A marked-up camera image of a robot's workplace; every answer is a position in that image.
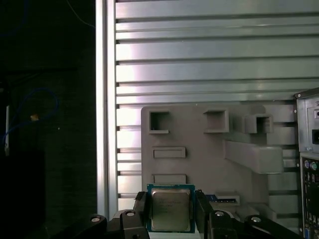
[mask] black mechanical arm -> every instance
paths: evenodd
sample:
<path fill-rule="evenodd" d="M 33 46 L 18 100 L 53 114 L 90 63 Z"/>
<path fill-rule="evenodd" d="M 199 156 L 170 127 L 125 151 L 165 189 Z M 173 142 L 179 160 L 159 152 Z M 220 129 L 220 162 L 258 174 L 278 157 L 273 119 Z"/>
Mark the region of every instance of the black mechanical arm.
<path fill-rule="evenodd" d="M 52 239 L 149 239 L 146 223 L 151 202 L 139 192 L 133 210 L 117 212 L 109 222 L 93 214 Z M 239 222 L 227 212 L 212 208 L 205 194 L 196 191 L 195 222 L 202 239 L 302 239 L 289 229 L 260 215 Z"/>

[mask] metal panel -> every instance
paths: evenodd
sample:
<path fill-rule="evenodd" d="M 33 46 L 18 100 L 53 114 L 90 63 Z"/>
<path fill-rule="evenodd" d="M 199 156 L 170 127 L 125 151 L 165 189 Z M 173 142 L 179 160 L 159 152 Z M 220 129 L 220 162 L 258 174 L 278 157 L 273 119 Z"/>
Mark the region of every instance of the metal panel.
<path fill-rule="evenodd" d="M 211 59 L 243 57 L 317 56 L 319 38 L 236 39 L 118 44 L 116 59 Z"/>
<path fill-rule="evenodd" d="M 117 126 L 141 125 L 141 108 L 117 109 Z"/>
<path fill-rule="evenodd" d="M 319 24 L 317 16 L 294 16 L 294 17 L 257 17 L 257 18 L 222 18 L 222 19 L 196 19 L 196 20 L 165 20 L 162 21 L 142 21 L 142 22 L 122 22 L 116 24 L 116 32 L 136 32 L 136 31 L 164 31 L 176 29 L 197 29 L 197 28 L 236 28 L 239 27 L 295 27 Z"/>
<path fill-rule="evenodd" d="M 298 190 L 299 177 L 295 172 L 268 175 L 268 189 L 270 191 Z"/>
<path fill-rule="evenodd" d="M 119 65 L 116 66 L 116 74 L 118 82 L 288 79 L 317 77 L 318 68 L 318 60 L 312 58 L 234 59 L 174 64 Z"/>
<path fill-rule="evenodd" d="M 118 171 L 139 171 L 141 172 L 141 163 L 118 163 Z"/>
<path fill-rule="evenodd" d="M 141 158 L 142 158 L 141 153 L 118 153 L 119 162 L 140 161 Z"/>
<path fill-rule="evenodd" d="M 137 194 L 142 190 L 142 176 L 118 176 L 118 192 Z"/>
<path fill-rule="evenodd" d="M 318 86 L 319 17 L 314 15 L 318 0 L 118 2 L 116 24 L 114 1 L 108 4 L 112 210 L 118 193 L 133 197 L 129 193 L 141 187 L 136 176 L 141 161 L 140 113 L 150 104 L 263 101 L 276 123 L 267 142 L 284 145 L 284 166 L 295 166 L 295 116 L 287 101 L 294 93 Z M 121 183 L 116 182 L 118 170 Z M 285 199 L 270 196 L 272 203 Z M 296 211 L 292 208 L 297 201 L 290 202 L 294 206 L 284 205 L 281 213 Z"/>
<path fill-rule="evenodd" d="M 201 38 L 201 37 L 243 37 L 243 36 L 292 36 L 314 35 L 319 32 L 319 26 L 286 26 L 259 27 L 236 29 L 185 29 L 175 31 L 140 31 L 120 32 L 116 34 L 118 40 L 131 39 L 170 39 L 170 38 Z"/>
<path fill-rule="evenodd" d="M 298 213 L 299 196 L 297 195 L 275 195 L 269 196 L 269 207 L 277 214 Z"/>
<path fill-rule="evenodd" d="M 171 93 L 203 93 L 203 92 L 256 92 L 256 91 L 293 91 L 299 88 L 309 89 L 317 85 L 316 82 L 304 80 L 301 86 L 300 80 L 290 80 L 287 86 L 285 80 L 259 80 L 259 81 L 223 81 L 210 82 L 183 82 L 183 83 L 157 83 L 152 85 L 140 86 L 119 86 L 117 94 L 134 95 L 134 94 L 171 94 Z"/>
<path fill-rule="evenodd" d="M 275 126 L 273 133 L 267 134 L 267 144 L 271 145 L 295 145 L 297 139 L 294 127 Z"/>
<path fill-rule="evenodd" d="M 96 164 L 97 164 L 97 212 L 108 216 L 108 194 L 107 194 L 107 162 L 106 162 L 106 71 L 105 71 L 105 42 L 104 34 L 106 28 L 106 1 L 96 0 Z"/>
<path fill-rule="evenodd" d="M 119 131 L 117 140 L 118 148 L 140 148 L 141 131 Z"/>
<path fill-rule="evenodd" d="M 117 140 L 116 140 L 116 75 L 115 75 L 115 0 L 107 0 L 107 125 L 108 125 L 108 208 L 111 218 L 118 210 Z"/>
<path fill-rule="evenodd" d="M 296 91 L 260 92 L 260 93 L 210 93 L 210 94 L 175 94 L 118 96 L 118 104 L 149 104 L 149 103 L 192 103 L 192 102 L 235 102 L 235 101 L 287 101 L 292 99 Z"/>
<path fill-rule="evenodd" d="M 253 15 L 318 12 L 317 0 L 193 0 L 123 2 L 116 4 L 116 17 L 169 17 L 169 16 L 209 16 L 209 15 Z"/>

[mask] blue cable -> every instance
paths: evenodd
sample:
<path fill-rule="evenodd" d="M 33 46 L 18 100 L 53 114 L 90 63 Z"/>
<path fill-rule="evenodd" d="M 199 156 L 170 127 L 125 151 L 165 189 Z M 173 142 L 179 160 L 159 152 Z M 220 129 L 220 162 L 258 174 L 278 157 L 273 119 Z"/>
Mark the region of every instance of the blue cable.
<path fill-rule="evenodd" d="M 55 108 L 54 110 L 52 110 L 49 114 L 47 114 L 45 117 L 37 120 L 37 121 L 25 121 L 25 122 L 22 122 L 20 124 L 17 124 L 16 126 L 13 126 L 11 127 L 12 123 L 14 122 L 14 120 L 16 119 L 16 117 L 18 116 L 18 114 L 20 113 L 21 109 L 22 109 L 22 106 L 24 105 L 25 101 L 27 99 L 29 99 L 34 93 L 36 92 L 39 92 L 39 91 L 46 91 L 48 92 L 49 94 L 51 94 L 53 96 L 53 98 L 55 99 Z M 34 89 L 33 91 L 31 91 L 28 95 L 26 95 L 24 97 L 24 99 L 21 101 L 21 104 L 20 106 L 18 107 L 15 115 L 13 116 L 12 118 L 12 121 L 9 125 L 9 130 L 5 133 L 5 135 L 2 137 L 2 143 L 5 143 L 5 138 L 8 134 L 10 134 L 11 132 L 13 132 L 14 130 L 16 130 L 17 128 L 20 128 L 22 126 L 26 126 L 26 125 L 29 125 L 29 124 L 32 124 L 32 123 L 37 123 L 37 122 L 40 122 L 40 121 L 43 121 L 43 120 L 47 120 L 48 118 L 52 117 L 53 115 L 55 115 L 57 113 L 59 109 L 59 100 L 57 98 L 57 96 L 48 88 L 36 88 Z"/>
<path fill-rule="evenodd" d="M 22 21 L 21 21 L 20 25 L 7 33 L 0 33 L 0 37 L 1 36 L 11 36 L 11 35 L 15 34 L 17 31 L 19 31 L 25 25 L 26 19 L 28 16 L 28 7 L 29 7 L 29 1 L 24 0 L 24 2 L 23 2 L 23 17 L 22 17 Z"/>

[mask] metal screw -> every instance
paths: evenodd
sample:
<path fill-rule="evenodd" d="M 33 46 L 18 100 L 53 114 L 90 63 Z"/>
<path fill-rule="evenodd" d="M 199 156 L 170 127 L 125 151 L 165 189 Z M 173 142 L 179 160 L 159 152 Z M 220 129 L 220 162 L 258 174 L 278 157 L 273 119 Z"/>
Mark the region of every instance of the metal screw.
<path fill-rule="evenodd" d="M 258 217 L 252 217 L 251 220 L 252 220 L 253 222 L 255 222 L 255 223 L 261 222 L 261 219 L 258 218 Z"/>
<path fill-rule="evenodd" d="M 223 212 L 216 212 L 215 214 L 216 214 L 218 217 L 222 217 L 222 216 L 224 215 Z"/>
<path fill-rule="evenodd" d="M 133 213 L 133 212 L 127 212 L 127 213 L 126 213 L 126 215 L 129 216 L 129 217 L 134 216 L 134 214 L 135 214 L 135 213 Z"/>
<path fill-rule="evenodd" d="M 91 221 L 97 223 L 98 221 L 100 221 L 100 218 L 92 218 Z"/>

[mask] processor package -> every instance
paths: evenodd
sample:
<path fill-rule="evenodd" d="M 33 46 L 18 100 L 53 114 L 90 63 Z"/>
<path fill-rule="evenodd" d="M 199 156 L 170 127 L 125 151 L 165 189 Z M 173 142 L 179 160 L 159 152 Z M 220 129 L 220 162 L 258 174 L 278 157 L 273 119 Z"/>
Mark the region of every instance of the processor package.
<path fill-rule="evenodd" d="M 149 232 L 194 233 L 195 186 L 191 184 L 148 184 L 151 210 Z"/>

